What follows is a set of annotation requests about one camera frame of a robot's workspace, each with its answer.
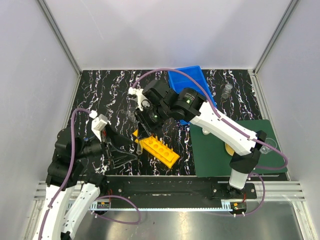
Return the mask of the yellow test tube rack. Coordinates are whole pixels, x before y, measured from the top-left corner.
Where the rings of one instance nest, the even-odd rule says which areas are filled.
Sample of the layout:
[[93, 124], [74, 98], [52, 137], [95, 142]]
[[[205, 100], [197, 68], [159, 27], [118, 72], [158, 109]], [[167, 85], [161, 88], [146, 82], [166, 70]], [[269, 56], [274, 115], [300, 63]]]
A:
[[169, 169], [176, 163], [180, 156], [174, 152], [172, 148], [169, 148], [162, 140], [157, 136], [150, 136], [142, 140], [138, 140], [138, 130], [132, 133], [136, 137], [135, 142], [140, 144], [143, 150], [146, 150], [153, 157], [162, 162]]

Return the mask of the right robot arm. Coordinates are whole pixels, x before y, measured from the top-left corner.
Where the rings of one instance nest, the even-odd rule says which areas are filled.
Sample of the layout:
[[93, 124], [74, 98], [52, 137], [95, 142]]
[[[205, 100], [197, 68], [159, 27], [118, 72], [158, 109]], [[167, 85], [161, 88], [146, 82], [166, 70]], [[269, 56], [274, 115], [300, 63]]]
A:
[[128, 94], [135, 96], [137, 103], [134, 115], [139, 140], [156, 135], [168, 119], [189, 122], [208, 131], [234, 150], [229, 164], [228, 195], [236, 199], [244, 194], [247, 178], [259, 162], [258, 142], [265, 141], [265, 132], [242, 127], [190, 87], [177, 93], [166, 83], [153, 80], [142, 89], [130, 87]]

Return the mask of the blue plastic compartment bin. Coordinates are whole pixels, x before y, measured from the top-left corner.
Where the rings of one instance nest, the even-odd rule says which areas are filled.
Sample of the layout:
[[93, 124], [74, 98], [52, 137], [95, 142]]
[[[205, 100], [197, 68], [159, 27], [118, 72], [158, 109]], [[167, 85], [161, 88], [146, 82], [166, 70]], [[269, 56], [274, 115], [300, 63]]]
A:
[[215, 101], [198, 65], [171, 69], [168, 76], [169, 86], [178, 93], [175, 105], [180, 110], [179, 121], [209, 130], [220, 122]]

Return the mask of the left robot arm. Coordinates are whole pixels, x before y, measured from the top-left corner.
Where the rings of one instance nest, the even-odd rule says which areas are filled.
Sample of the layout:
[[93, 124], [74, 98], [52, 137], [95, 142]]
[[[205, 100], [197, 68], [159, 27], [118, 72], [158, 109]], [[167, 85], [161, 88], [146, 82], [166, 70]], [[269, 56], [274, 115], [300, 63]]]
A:
[[72, 126], [62, 129], [57, 134], [54, 156], [47, 169], [44, 209], [33, 239], [74, 239], [91, 204], [108, 193], [106, 176], [92, 173], [85, 177], [75, 202], [67, 207], [84, 169], [81, 160], [104, 157], [114, 170], [117, 161], [125, 163], [136, 157], [122, 149], [132, 143], [109, 124], [101, 127], [97, 136], [87, 140], [77, 137]]

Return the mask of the clear round flask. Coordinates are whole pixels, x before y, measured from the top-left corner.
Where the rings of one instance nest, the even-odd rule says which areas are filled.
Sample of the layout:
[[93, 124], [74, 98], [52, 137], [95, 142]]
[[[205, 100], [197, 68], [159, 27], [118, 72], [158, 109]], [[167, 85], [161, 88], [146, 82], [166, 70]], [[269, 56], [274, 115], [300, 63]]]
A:
[[129, 108], [127, 110], [122, 109], [120, 112], [122, 114], [125, 114], [129, 121], [136, 124], [138, 121], [135, 115], [135, 110], [136, 110], [135, 108]]

